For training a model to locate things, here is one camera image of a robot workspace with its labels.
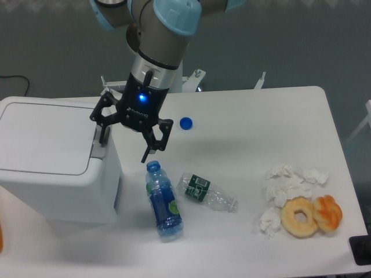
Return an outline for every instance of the green bottle label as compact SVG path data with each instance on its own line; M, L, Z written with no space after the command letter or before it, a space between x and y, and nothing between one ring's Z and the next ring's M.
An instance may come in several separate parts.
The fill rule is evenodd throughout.
M209 186L209 181L197 175L193 175L185 194L199 202L202 202L208 192Z

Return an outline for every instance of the bottle cap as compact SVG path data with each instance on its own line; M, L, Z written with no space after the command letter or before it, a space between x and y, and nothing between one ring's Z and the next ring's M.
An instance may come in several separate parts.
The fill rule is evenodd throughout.
M161 169L160 163L157 160L153 160L147 163L147 171L152 173Z
M180 124L180 127L184 130L189 130L193 126L192 119L188 117L181 118L179 121L179 124Z

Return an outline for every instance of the bagel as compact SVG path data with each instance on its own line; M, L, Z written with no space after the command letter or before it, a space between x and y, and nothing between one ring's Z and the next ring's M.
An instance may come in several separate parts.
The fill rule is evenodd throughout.
M296 213L304 213L306 222L299 222L295 219ZM313 235L318 225L313 219L313 205L305 198L288 200L281 210L281 222L283 227L297 237Z
M343 219L343 212L332 196L325 195L314 199L313 218L321 230L332 232L337 229Z

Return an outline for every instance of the clear plastic bottle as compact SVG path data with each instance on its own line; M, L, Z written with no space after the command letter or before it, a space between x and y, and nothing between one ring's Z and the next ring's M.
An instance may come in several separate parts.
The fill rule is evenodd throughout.
M191 173L183 173L177 189L186 196L201 202L212 210L236 213L238 201L230 197L220 186Z
M156 160L147 164L147 172L147 195L156 217L157 232L160 236L173 236L183 230L184 224L168 175Z

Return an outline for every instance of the white table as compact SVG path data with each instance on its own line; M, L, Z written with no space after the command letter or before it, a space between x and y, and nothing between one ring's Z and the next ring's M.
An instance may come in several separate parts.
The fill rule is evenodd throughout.
M113 136L125 175L118 221L47 221L0 189L1 278L296 277L371 270L355 264L348 243L366 229L322 89L170 94L160 116L175 124L166 151L149 160L159 160L174 186L183 171L222 185L237 195L238 213L215 212L177 193L184 235L161 242L140 163L145 141L116 125ZM194 121L189 131L179 127L184 116ZM329 184L316 188L314 196L329 193L343 209L337 232L297 239L281 229L268 239L259 231L267 208L264 174L276 163L330 170Z

